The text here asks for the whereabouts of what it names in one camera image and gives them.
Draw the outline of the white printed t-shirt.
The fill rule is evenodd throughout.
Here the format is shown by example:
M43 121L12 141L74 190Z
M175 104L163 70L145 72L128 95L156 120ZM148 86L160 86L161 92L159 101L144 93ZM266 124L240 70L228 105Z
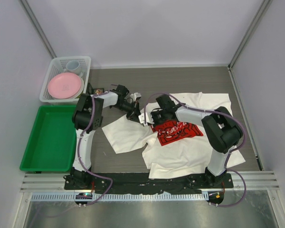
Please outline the white printed t-shirt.
M142 157L150 179L169 179L205 171L212 147L203 127L167 121L142 126L122 116L102 128L115 153L144 148Z

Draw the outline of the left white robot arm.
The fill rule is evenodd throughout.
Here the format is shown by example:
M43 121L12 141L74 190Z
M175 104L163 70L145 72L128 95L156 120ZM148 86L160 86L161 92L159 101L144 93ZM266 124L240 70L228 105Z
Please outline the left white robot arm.
M126 113L126 118L139 122L140 93L129 94L123 85L99 94L82 94L72 116L76 129L76 156L66 182L77 185L80 189L91 186L91 148L96 130L101 126L104 108L117 108Z

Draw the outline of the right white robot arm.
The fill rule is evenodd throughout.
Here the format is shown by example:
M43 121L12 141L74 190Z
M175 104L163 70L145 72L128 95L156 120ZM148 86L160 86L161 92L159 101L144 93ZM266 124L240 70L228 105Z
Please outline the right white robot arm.
M203 127L212 147L204 180L209 187L217 187L227 173L227 164L232 152L237 149L240 139L245 138L243 126L225 107L220 106L215 110L200 109L182 103L171 94L158 95L156 102L159 108L147 112L144 107L142 123L157 125L167 120L175 120Z

